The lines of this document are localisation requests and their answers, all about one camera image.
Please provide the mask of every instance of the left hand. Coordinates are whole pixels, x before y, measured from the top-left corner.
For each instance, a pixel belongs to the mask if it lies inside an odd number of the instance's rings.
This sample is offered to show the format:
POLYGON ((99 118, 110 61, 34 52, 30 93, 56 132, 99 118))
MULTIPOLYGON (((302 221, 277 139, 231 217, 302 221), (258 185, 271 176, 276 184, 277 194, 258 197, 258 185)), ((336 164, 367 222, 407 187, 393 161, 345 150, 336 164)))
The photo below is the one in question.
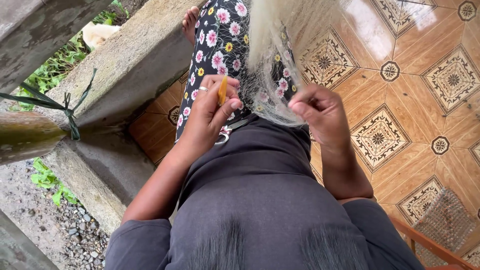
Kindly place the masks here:
POLYGON ((181 152, 186 154, 186 158, 192 163, 213 147, 228 117, 242 104, 235 89, 240 82, 228 77, 227 101, 221 107, 218 106, 218 91, 223 77, 204 77, 200 86, 207 88, 208 92, 198 90, 183 133, 175 145, 181 148, 181 152))

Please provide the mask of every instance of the woman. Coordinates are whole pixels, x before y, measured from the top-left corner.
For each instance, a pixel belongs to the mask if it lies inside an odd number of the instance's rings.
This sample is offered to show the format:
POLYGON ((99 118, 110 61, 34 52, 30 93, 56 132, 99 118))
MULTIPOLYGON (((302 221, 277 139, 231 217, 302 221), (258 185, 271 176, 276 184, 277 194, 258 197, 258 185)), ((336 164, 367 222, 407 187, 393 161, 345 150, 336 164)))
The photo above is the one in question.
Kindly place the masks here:
MULTIPOLYGON (((209 1, 196 23, 196 39, 190 34, 199 10, 187 11, 183 31, 195 43, 194 61, 200 50, 210 56, 218 51, 216 45, 202 47, 201 33, 211 30, 203 16, 223 9, 231 11, 230 20, 241 20, 232 16, 239 3, 209 1)), ((230 37, 222 33, 231 26, 216 27, 226 46, 230 37)), ((325 188, 310 170, 308 126, 274 124, 242 109, 237 89, 248 78, 241 68, 229 69, 228 100, 217 105, 224 77, 218 73, 244 59, 246 50, 237 45, 239 53, 224 56, 216 67, 203 59, 191 66, 190 74, 200 68, 205 73, 186 87, 178 141, 112 234, 106 269, 423 269, 372 200, 337 94, 318 85, 294 96, 291 83, 282 89, 288 107, 308 122, 321 145, 325 188), (225 123, 239 119, 246 123, 214 146, 225 123)), ((280 81, 285 76, 276 62, 272 76, 280 81)))

